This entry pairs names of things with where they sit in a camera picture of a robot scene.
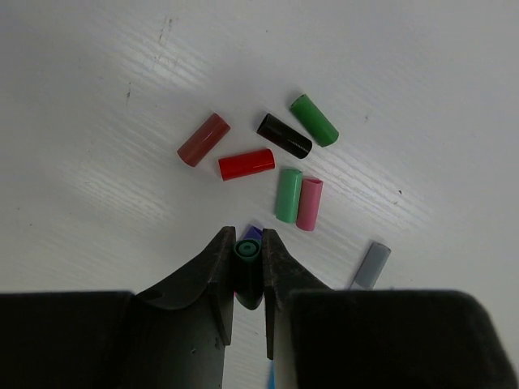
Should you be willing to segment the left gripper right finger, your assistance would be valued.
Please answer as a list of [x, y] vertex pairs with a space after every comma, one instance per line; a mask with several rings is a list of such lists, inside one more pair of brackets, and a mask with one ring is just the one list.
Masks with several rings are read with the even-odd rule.
[[274, 360], [276, 312], [282, 312], [295, 290], [330, 290], [287, 250], [275, 229], [263, 229], [261, 239], [267, 358]]

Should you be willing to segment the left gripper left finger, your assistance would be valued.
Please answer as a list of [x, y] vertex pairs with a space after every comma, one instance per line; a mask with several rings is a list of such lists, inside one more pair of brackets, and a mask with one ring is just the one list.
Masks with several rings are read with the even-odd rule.
[[135, 388], [219, 388], [233, 322], [233, 227], [139, 293], [133, 306]]

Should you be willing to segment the teal green pen cap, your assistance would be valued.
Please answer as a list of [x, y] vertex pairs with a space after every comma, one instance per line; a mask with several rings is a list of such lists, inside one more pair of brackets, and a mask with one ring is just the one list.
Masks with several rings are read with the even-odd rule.
[[255, 310], [263, 299], [261, 242], [244, 239], [234, 244], [232, 270], [234, 292], [247, 309]]

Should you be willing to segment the purple pen cap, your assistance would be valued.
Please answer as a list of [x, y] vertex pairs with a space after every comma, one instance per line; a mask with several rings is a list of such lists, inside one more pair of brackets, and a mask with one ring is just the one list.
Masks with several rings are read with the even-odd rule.
[[247, 230], [242, 234], [240, 237], [241, 240], [262, 240], [263, 230], [259, 227], [254, 226], [253, 224], [250, 224], [247, 228]]

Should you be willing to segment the pink pen cap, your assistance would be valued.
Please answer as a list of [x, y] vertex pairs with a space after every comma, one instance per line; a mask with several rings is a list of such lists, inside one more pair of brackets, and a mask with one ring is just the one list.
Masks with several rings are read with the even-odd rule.
[[296, 226], [303, 231], [315, 229], [324, 183], [317, 178], [302, 180]]

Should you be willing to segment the light green pen cap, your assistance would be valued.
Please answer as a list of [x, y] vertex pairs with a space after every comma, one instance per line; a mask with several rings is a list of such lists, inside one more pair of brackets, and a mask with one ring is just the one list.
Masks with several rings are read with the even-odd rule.
[[302, 187], [302, 172], [298, 169], [283, 169], [280, 174], [275, 204], [278, 220], [293, 224], [297, 219]]

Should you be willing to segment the grey pen cap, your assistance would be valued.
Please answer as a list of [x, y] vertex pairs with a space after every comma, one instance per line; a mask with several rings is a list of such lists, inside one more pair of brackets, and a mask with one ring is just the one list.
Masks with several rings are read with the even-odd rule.
[[354, 276], [350, 289], [372, 290], [391, 253], [391, 249], [386, 245], [372, 242]]

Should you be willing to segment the red pen cap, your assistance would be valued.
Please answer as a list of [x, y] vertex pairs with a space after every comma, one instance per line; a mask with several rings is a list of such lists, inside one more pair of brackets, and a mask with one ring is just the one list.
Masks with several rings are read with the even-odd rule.
[[246, 177], [275, 169], [276, 162], [268, 148], [227, 156], [218, 160], [223, 181]]

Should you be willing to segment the black pen cap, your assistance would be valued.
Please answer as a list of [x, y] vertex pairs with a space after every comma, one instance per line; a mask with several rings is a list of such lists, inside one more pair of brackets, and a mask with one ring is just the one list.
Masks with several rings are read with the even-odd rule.
[[308, 156], [312, 141], [270, 113], [264, 116], [256, 133], [299, 159]]

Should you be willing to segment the dark green pen cap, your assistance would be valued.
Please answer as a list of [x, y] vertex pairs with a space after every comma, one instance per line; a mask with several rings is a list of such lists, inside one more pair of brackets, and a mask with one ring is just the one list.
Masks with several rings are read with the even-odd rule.
[[319, 146], [327, 147], [338, 140], [338, 130], [308, 95], [299, 96], [289, 110]]

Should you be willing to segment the brown pen cap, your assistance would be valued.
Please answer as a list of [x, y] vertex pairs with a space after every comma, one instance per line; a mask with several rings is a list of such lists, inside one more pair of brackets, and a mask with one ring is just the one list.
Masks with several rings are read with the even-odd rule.
[[229, 124], [217, 113], [212, 113], [177, 150], [179, 158], [191, 167], [197, 166], [226, 136], [229, 130]]

